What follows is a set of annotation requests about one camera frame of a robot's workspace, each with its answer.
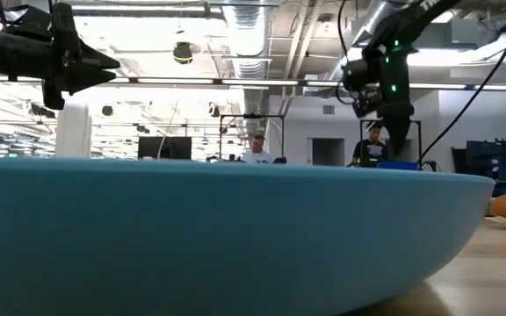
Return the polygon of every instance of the door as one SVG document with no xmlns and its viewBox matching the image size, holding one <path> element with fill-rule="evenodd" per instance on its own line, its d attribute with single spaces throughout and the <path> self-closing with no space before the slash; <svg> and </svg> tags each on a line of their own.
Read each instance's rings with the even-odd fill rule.
<svg viewBox="0 0 506 316">
<path fill-rule="evenodd" d="M 308 139 L 308 163 L 316 166 L 345 166 L 344 139 Z"/>
</svg>

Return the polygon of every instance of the black frame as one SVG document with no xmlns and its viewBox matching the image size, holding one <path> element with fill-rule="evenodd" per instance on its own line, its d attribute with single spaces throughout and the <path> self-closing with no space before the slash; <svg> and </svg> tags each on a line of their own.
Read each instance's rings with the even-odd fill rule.
<svg viewBox="0 0 506 316">
<path fill-rule="evenodd" d="M 220 149 L 219 149 L 219 157 L 221 158 L 221 144 L 223 137 L 223 128 L 224 128 L 224 119 L 225 118 L 242 118 L 242 119 L 280 119 L 282 121 L 282 126 L 280 127 L 280 155 L 284 157 L 285 155 L 285 116 L 284 115 L 261 115 L 261 114 L 221 114 L 220 115 Z"/>
<path fill-rule="evenodd" d="M 362 141 L 363 141 L 363 133 L 364 133 L 364 127 L 363 125 L 366 122 L 381 122 L 381 119 L 360 119 L 360 125 L 359 125 L 359 132 L 360 132 L 360 152 L 362 153 L 363 147 L 362 147 Z M 417 136 L 418 136 L 418 142 L 419 142 L 419 167 L 421 167 L 421 157 L 423 156 L 423 137 L 421 135 L 421 121 L 420 120 L 410 120 L 412 124 L 417 125 Z"/>
</svg>

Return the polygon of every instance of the man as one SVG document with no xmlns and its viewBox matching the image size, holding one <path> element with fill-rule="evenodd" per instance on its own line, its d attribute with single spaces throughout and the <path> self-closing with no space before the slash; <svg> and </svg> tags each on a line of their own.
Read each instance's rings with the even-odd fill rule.
<svg viewBox="0 0 506 316">
<path fill-rule="evenodd" d="M 361 167 L 376 168 L 378 162 L 387 161 L 387 148 L 386 145 L 378 140 L 380 132 L 382 131 L 382 124 L 380 122 L 369 123 L 368 139 L 362 140 L 357 143 L 355 151 L 352 154 L 351 165 L 360 164 Z"/>
<path fill-rule="evenodd" d="M 243 154 L 243 161 L 247 163 L 271 163 L 272 157 L 263 150 L 264 136 L 255 135 L 250 142 L 251 149 Z"/>
</svg>

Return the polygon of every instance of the wooden table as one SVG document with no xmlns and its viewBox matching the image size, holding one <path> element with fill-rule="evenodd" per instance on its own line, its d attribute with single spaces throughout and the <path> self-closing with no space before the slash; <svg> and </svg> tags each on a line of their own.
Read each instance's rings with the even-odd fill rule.
<svg viewBox="0 0 506 316">
<path fill-rule="evenodd" d="M 506 226 L 484 219 L 436 275 L 402 297 L 347 315 L 506 316 Z"/>
</svg>

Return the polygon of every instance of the light blue bin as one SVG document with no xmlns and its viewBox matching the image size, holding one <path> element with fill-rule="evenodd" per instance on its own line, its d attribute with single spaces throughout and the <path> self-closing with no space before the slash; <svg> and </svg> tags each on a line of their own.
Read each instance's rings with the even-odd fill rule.
<svg viewBox="0 0 506 316">
<path fill-rule="evenodd" d="M 337 315 L 446 265 L 493 186 L 399 170 L 0 159 L 0 316 Z"/>
</svg>

